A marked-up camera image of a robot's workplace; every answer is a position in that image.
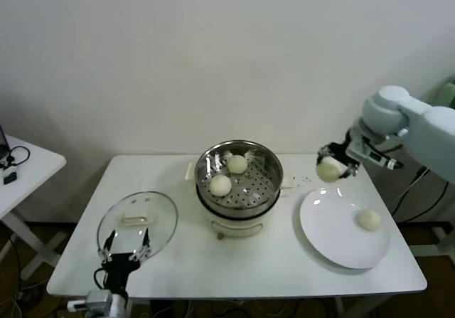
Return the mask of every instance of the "glass pot lid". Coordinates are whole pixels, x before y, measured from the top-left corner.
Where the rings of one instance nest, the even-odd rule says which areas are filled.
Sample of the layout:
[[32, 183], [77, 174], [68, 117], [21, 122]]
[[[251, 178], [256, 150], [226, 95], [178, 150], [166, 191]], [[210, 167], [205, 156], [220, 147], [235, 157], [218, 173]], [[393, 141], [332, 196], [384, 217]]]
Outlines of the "glass pot lid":
[[177, 220], [176, 205], [167, 195], [157, 191], [132, 194], [111, 207], [101, 219], [98, 250], [102, 257], [107, 257], [135, 253], [148, 244], [146, 258], [150, 258], [171, 240]]

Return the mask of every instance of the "white plate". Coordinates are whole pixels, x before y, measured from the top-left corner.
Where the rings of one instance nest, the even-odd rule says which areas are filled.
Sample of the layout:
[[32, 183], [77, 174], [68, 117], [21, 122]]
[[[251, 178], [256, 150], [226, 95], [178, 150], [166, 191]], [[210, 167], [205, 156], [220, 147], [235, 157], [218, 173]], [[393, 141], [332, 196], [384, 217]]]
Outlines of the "white plate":
[[340, 188], [321, 188], [304, 199], [300, 222], [310, 243], [330, 261], [348, 268], [371, 268], [385, 256], [389, 233], [385, 225], [377, 231], [361, 228], [356, 215], [364, 208]]

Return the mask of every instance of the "black cable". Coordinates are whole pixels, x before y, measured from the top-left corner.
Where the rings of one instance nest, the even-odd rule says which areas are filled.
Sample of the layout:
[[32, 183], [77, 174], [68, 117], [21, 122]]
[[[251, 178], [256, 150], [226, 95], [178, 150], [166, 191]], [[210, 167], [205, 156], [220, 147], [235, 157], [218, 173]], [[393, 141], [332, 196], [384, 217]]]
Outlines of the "black cable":
[[[327, 304], [324, 302], [323, 299], [321, 298], [314, 298], [315, 300], [318, 300], [323, 308], [324, 308], [324, 313], [325, 313], [325, 316], [328, 317], [328, 306]], [[299, 299], [296, 303], [296, 306], [294, 306], [294, 310], [292, 311], [292, 313], [287, 317], [287, 318], [295, 318], [296, 314], [297, 314], [297, 311], [299, 310], [299, 306], [300, 304], [304, 301], [304, 299]]]
[[399, 160], [396, 160], [394, 158], [391, 158], [389, 157], [388, 155], [386, 155], [384, 152], [381, 152], [379, 151], [378, 149], [376, 149], [376, 147], [374, 147], [371, 143], [370, 143], [370, 140], [369, 139], [366, 139], [364, 138], [363, 139], [363, 142], [365, 142], [365, 144], [367, 144], [368, 147], [370, 147], [376, 154], [379, 154], [382, 158], [386, 158], [388, 161], [391, 161], [391, 160], [395, 160], [395, 165], [393, 166], [393, 169], [402, 169], [404, 167], [403, 163], [400, 162]]
[[57, 313], [58, 311], [60, 310], [66, 310], [66, 305], [62, 305], [62, 301], [63, 301], [63, 298], [60, 298], [60, 300], [58, 301], [58, 305], [55, 309], [53, 309], [52, 311], [49, 311], [48, 313], [44, 314], [41, 318], [48, 318], [50, 315], [54, 315], [55, 313]]
[[5, 317], [5, 314], [10, 313], [9, 310], [13, 307], [13, 305], [14, 305], [14, 304], [11, 303], [11, 304], [3, 311], [3, 313], [0, 314], [0, 318]]
[[414, 217], [411, 217], [411, 218], [408, 218], [406, 221], [403, 221], [401, 223], [407, 223], [407, 222], [410, 222], [412, 220], [415, 220], [416, 218], [419, 218], [420, 216], [423, 216], [424, 214], [428, 213], [429, 211], [431, 211], [435, 206], [438, 205], [438, 203], [442, 200], [442, 198], [444, 197], [444, 195], [446, 194], [446, 191], [447, 191], [447, 188], [449, 187], [449, 182], [447, 181], [446, 182], [446, 185], [444, 186], [444, 189], [442, 190], [441, 192], [441, 195], [439, 195], [439, 198], [436, 200], [436, 202], [434, 202], [434, 204], [432, 206], [430, 206], [427, 210], [417, 214], [416, 216]]
[[229, 310], [223, 312], [222, 314], [216, 314], [214, 306], [215, 305], [213, 304], [213, 300], [211, 300], [210, 301], [210, 312], [212, 313], [212, 316], [214, 316], [215, 318], [226, 317], [233, 312], [241, 312], [244, 316], [246, 316], [246, 318], [252, 318], [251, 315], [241, 307], [234, 307], [233, 309], [229, 309]]
[[22, 159], [19, 163], [11, 163], [10, 166], [19, 166], [30, 159], [30, 150], [28, 148], [26, 148], [25, 146], [15, 146], [9, 150], [8, 156], [6, 158], [7, 161], [8, 161], [8, 158], [13, 158], [12, 161], [15, 160], [14, 157], [11, 155], [11, 153], [13, 153], [13, 151], [15, 149], [25, 149], [27, 152], [27, 157], [25, 159]]
[[425, 177], [427, 175], [427, 170], [428, 168], [426, 168], [425, 166], [422, 166], [415, 174], [415, 177], [413, 178], [413, 180], [409, 183], [408, 185], [408, 189], [406, 190], [406, 192], [404, 194], [401, 195], [401, 198], [400, 198], [400, 201], [398, 202], [398, 205], [396, 206], [396, 208], [393, 210], [392, 212], [392, 216], [394, 216], [398, 209], [400, 209], [400, 206], [402, 205], [403, 201], [405, 200], [406, 196], [408, 195], [408, 193], [410, 192], [411, 190], [411, 185], [416, 181], [418, 180], [419, 177]]
[[8, 240], [9, 240], [11, 246], [13, 247], [14, 254], [16, 255], [17, 271], [18, 271], [18, 276], [17, 276], [17, 291], [16, 291], [16, 293], [19, 293], [19, 291], [21, 290], [21, 285], [22, 285], [22, 277], [21, 277], [22, 267], [21, 267], [21, 260], [19, 259], [19, 253], [18, 253], [18, 251], [17, 251], [16, 244], [14, 243], [13, 239], [12, 239], [11, 236], [9, 236], [9, 235], [8, 235]]
[[95, 281], [95, 284], [96, 286], [100, 289], [100, 290], [103, 290], [104, 287], [100, 285], [100, 283], [98, 282], [98, 279], [97, 279], [97, 274], [99, 272], [101, 272], [103, 269], [102, 268], [98, 268], [96, 271], [93, 272], [93, 281]]
[[403, 145], [399, 144], [399, 145], [397, 145], [395, 147], [391, 147], [389, 149], [386, 149], [385, 151], [381, 151], [381, 153], [387, 154], [387, 153], [390, 153], [390, 152], [395, 152], [395, 151], [397, 151], [397, 150], [399, 150], [401, 148], [403, 148]]

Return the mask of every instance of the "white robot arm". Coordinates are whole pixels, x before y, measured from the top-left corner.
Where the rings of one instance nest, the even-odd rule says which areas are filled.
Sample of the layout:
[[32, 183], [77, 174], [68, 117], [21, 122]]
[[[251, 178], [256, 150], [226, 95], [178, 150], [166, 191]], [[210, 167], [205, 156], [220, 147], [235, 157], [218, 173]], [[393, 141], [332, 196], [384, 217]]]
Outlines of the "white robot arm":
[[455, 110], [432, 107], [397, 86], [383, 87], [365, 101], [344, 143], [318, 151], [316, 171], [323, 181], [335, 181], [355, 176], [365, 160], [398, 169], [401, 163], [375, 148], [388, 139], [401, 142], [413, 159], [455, 183]]

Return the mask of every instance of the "white table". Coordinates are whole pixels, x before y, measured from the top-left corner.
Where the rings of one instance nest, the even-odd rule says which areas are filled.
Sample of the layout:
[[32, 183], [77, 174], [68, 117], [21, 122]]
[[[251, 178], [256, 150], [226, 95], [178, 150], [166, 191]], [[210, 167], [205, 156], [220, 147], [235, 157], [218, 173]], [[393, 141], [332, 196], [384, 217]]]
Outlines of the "white table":
[[346, 316], [361, 317], [391, 294], [422, 291], [427, 281], [366, 171], [339, 184], [343, 192], [367, 203], [384, 218], [390, 249], [371, 270], [350, 270], [320, 256], [299, 226], [304, 194], [323, 186], [316, 155], [280, 155], [284, 173], [295, 178], [259, 234], [218, 240], [200, 214], [194, 183], [185, 181], [188, 164], [198, 156], [118, 156], [113, 158], [48, 283], [57, 296], [85, 296], [95, 288], [100, 266], [96, 232], [106, 210], [125, 196], [155, 190], [170, 196], [179, 219], [170, 243], [129, 276], [131, 298], [218, 299], [279, 297], [369, 297]]
[[[45, 245], [12, 210], [60, 170], [66, 164], [66, 160], [59, 154], [20, 139], [10, 136], [6, 136], [6, 139], [10, 148], [24, 146], [30, 150], [30, 159], [17, 168], [17, 180], [3, 185], [3, 179], [0, 177], [0, 219], [18, 237], [38, 252], [38, 255], [22, 269], [21, 277], [26, 280], [43, 262], [54, 267], [57, 265], [60, 256], [53, 249], [65, 239], [66, 234], [58, 233], [49, 244]], [[13, 152], [13, 156], [16, 158], [16, 162], [19, 162], [23, 157], [26, 157], [26, 152], [17, 149]], [[11, 245], [8, 242], [0, 252], [0, 260], [10, 247]]]

